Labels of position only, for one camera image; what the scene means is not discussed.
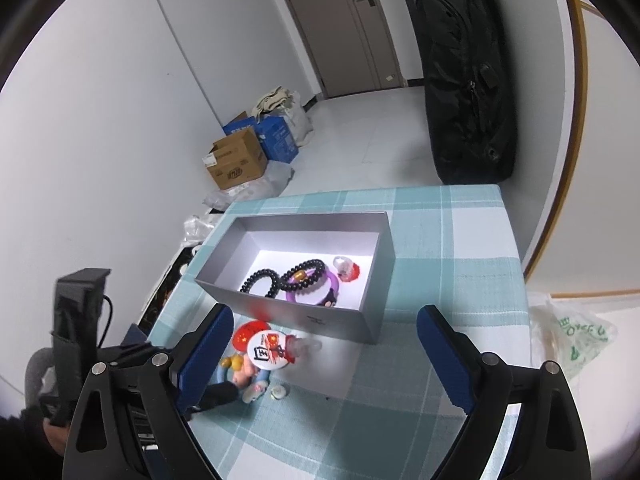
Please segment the left hand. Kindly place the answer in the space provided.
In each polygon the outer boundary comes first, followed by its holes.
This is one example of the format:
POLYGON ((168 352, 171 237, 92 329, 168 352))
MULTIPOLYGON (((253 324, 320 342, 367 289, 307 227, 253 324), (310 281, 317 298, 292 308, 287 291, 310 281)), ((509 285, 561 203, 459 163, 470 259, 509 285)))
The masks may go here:
POLYGON ((50 419, 45 418, 42 422, 42 429, 50 447, 53 448, 58 455, 63 456, 66 449, 67 439, 70 435, 70 426, 54 426, 51 424, 50 419))

